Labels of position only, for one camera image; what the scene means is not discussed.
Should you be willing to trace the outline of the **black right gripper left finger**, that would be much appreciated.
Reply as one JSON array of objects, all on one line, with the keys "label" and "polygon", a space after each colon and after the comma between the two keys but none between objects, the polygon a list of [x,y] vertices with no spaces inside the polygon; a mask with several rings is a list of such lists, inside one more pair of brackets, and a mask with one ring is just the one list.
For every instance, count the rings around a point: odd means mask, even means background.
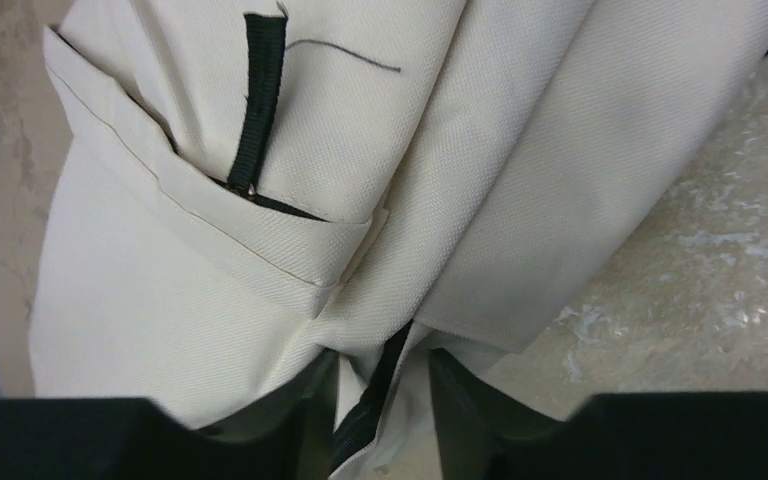
[{"label": "black right gripper left finger", "polygon": [[0,479],[325,479],[338,356],[200,430],[142,398],[1,399]]}]

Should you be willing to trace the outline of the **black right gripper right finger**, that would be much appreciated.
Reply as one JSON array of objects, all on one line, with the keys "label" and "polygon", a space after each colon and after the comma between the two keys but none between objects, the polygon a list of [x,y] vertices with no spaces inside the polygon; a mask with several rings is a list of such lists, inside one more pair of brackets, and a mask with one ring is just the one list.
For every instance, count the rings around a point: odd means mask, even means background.
[{"label": "black right gripper right finger", "polygon": [[768,392],[598,394],[565,420],[434,350],[446,479],[768,479]]}]

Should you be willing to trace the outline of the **beige canvas backpack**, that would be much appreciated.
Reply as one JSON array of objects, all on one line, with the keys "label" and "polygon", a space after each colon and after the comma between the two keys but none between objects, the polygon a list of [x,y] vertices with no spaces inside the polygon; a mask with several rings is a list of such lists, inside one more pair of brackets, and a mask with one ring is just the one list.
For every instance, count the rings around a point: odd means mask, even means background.
[{"label": "beige canvas backpack", "polygon": [[340,355],[335,479],[430,426],[426,356],[520,352],[768,50],[768,1],[77,1],[39,397],[191,428]]}]

